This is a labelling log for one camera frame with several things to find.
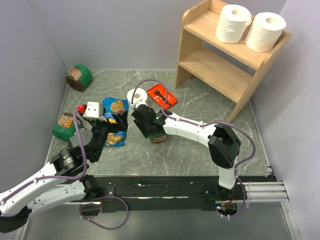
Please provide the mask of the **white paper roll front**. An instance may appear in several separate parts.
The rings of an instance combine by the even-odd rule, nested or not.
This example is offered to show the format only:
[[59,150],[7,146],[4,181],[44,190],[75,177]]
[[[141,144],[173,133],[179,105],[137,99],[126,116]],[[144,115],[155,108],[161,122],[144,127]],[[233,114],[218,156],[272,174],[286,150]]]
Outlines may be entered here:
[[237,4],[225,5],[219,16],[215,36],[222,43],[237,44],[251,22],[252,15],[247,8]]

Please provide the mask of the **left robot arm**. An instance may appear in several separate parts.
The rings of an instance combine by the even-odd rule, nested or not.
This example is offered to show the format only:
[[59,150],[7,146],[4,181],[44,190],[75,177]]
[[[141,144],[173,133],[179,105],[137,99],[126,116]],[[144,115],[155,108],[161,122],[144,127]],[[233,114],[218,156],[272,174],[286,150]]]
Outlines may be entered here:
[[0,231],[13,232],[37,214],[63,203],[94,201],[100,187],[86,173],[87,162],[98,162],[110,132],[107,121],[90,120],[91,129],[77,129],[68,146],[42,169],[0,195]]

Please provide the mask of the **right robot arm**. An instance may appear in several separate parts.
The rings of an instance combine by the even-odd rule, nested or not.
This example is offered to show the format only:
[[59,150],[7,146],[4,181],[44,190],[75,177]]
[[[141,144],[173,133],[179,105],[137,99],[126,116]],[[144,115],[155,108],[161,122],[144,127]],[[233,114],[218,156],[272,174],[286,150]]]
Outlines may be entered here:
[[156,113],[145,104],[134,107],[131,115],[145,138],[154,134],[179,136],[207,147],[218,167],[219,195],[228,200],[236,194],[235,161],[241,141],[231,127],[216,123],[204,126],[203,122],[180,118],[169,111]]

